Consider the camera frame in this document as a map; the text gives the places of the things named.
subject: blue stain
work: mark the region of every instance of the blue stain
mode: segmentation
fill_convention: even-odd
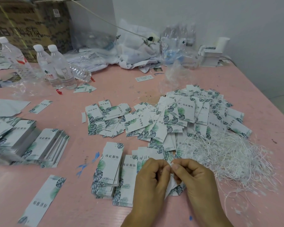
[[[81,171],[79,171],[78,173],[76,173],[76,175],[78,175],[78,178],[79,178],[79,177],[80,177],[80,175],[82,174],[82,171],[83,171],[83,169],[84,169],[85,167],[87,167],[87,164],[80,165],[80,166],[78,166],[78,167],[77,167],[77,168],[82,168],[82,170],[81,170]]]
[[[94,158],[91,162],[94,163],[94,162],[97,160],[97,158],[99,158],[99,156],[100,156],[100,153],[97,152],[97,153],[95,154],[95,158]]]

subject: pink table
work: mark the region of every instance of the pink table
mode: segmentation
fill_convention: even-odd
[[[199,68],[194,71],[197,83],[205,88],[213,88],[224,94],[226,100],[234,104],[234,109],[245,113],[244,124],[252,129],[251,141],[265,146],[272,151],[273,163],[277,178],[282,185],[277,192],[255,195],[248,193],[247,211],[241,215],[235,209],[244,199],[228,198],[227,215],[235,226],[284,226],[284,115],[235,67]],[[103,151],[107,141],[124,143],[125,154],[139,146],[147,146],[145,141],[136,137],[127,137],[125,132],[115,138],[102,138],[100,135],[88,136],[87,123],[81,123],[81,112],[86,106],[98,101],[109,99],[112,105],[128,103],[131,107],[138,97],[147,95],[145,92],[156,92],[164,75],[154,75],[155,79],[138,83],[135,77],[142,76],[139,70],[125,70],[118,66],[109,66],[102,72],[93,75],[96,87],[92,93],[76,93],[64,91],[44,99],[53,103],[39,114],[28,111],[43,99],[32,99],[19,115],[27,119],[37,120],[37,126],[43,128],[64,129],[71,136],[67,148],[57,168],[41,169],[36,165],[0,166],[0,226],[17,226],[17,221],[27,205],[33,199],[50,174],[66,177],[66,182],[42,218],[42,226],[120,226],[131,208],[116,207],[108,199],[95,199],[91,194],[93,173],[99,159],[91,163],[96,152]],[[0,89],[0,98],[10,99],[10,90]],[[89,163],[78,178],[77,168]],[[220,192],[224,206],[224,194]],[[168,197],[156,226],[197,226],[194,217],[189,220],[192,210],[187,202],[186,191],[178,197]]]

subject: cardboard box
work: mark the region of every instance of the cardboard box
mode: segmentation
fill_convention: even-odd
[[[0,0],[0,37],[23,52],[29,62],[37,62],[35,44],[55,44],[61,53],[72,49],[70,15],[66,0]]]

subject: person's right hand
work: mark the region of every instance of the person's right hand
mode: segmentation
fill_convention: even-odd
[[[213,172],[192,159],[172,161],[174,179],[183,181],[197,220],[205,227],[233,226],[221,206]]]

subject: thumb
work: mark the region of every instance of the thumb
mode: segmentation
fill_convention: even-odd
[[[184,169],[183,166],[172,163],[171,167],[173,168],[173,172],[184,182],[186,185],[189,183],[189,181],[193,180],[193,177],[187,172],[186,169]]]
[[[162,170],[162,175],[159,179],[158,185],[157,185],[157,190],[158,191],[166,191],[168,183],[170,180],[170,165],[167,165],[163,168]]]

